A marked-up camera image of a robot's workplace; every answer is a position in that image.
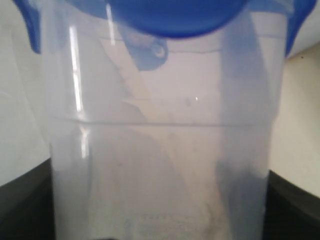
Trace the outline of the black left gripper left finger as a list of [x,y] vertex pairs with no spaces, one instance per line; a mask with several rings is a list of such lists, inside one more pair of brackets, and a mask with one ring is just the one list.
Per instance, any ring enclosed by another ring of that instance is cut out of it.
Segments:
[[54,240],[51,159],[0,186],[2,240]]

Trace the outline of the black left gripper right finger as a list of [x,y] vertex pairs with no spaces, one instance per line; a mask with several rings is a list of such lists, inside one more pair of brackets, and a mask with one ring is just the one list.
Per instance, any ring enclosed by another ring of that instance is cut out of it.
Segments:
[[269,172],[264,240],[318,240],[320,199]]

